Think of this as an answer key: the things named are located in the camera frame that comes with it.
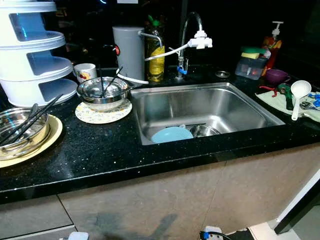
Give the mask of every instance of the white cup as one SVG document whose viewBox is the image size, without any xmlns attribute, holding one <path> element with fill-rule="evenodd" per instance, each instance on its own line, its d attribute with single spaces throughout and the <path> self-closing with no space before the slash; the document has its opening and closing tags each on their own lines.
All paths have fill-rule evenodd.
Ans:
<svg viewBox="0 0 320 240">
<path fill-rule="evenodd" d="M 96 65 L 92 63 L 81 63 L 74 66 L 74 73 L 79 83 L 97 77 Z"/>
</svg>

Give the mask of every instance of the mug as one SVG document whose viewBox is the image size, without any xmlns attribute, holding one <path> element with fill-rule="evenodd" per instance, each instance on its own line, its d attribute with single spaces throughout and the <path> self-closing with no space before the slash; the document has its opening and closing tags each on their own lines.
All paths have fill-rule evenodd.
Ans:
<svg viewBox="0 0 320 240">
<path fill-rule="evenodd" d="M 266 71 L 265 79 L 270 85 L 276 87 L 279 84 L 289 81 L 291 77 L 285 71 L 269 69 Z"/>
<path fill-rule="evenodd" d="M 73 73 L 79 83 L 82 83 L 89 79 L 94 79 L 97 77 L 96 65 L 92 63 L 81 63 L 74 66 Z"/>
</svg>

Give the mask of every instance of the sparkly granite countertop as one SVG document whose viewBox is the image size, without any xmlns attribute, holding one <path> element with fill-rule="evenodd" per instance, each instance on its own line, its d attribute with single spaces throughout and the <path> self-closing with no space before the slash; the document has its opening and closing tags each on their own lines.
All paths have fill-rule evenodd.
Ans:
<svg viewBox="0 0 320 240">
<path fill-rule="evenodd" d="M 263 80 L 234 75 L 221 80 L 214 69 L 196 69 L 183 82 L 167 80 L 152 87 L 230 82 L 286 125 L 142 145 L 132 111 L 113 123 L 88 124 L 75 116 L 80 100 L 74 96 L 50 111 L 63 123 L 62 134 L 51 147 L 25 162 L 0 168 L 0 204 L 319 142 L 320 123 L 308 118 L 293 122 L 255 96 Z"/>
</svg>

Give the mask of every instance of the sink basin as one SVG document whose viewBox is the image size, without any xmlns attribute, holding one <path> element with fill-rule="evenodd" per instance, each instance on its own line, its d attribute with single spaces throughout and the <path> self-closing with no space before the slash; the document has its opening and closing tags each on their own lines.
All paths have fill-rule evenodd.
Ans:
<svg viewBox="0 0 320 240">
<path fill-rule="evenodd" d="M 158 131 L 180 125 L 205 125 L 220 134 L 284 125 L 228 82 L 141 88 L 131 91 L 143 145 L 155 144 Z"/>
</svg>

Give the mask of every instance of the cooking oil bottle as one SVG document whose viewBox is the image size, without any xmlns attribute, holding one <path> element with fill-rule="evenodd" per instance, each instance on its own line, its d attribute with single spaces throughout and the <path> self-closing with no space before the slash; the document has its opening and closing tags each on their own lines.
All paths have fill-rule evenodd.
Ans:
<svg viewBox="0 0 320 240">
<path fill-rule="evenodd" d="M 160 43 L 154 38 L 147 38 L 147 57 L 153 57 L 165 53 L 164 45 L 164 31 L 165 28 L 160 21 L 153 19 L 150 15 L 149 21 L 151 25 L 146 29 L 149 34 L 158 36 L 162 41 L 162 48 Z M 161 82 L 164 79 L 165 72 L 165 57 L 159 57 L 146 62 L 146 74 L 148 81 Z"/>
</svg>

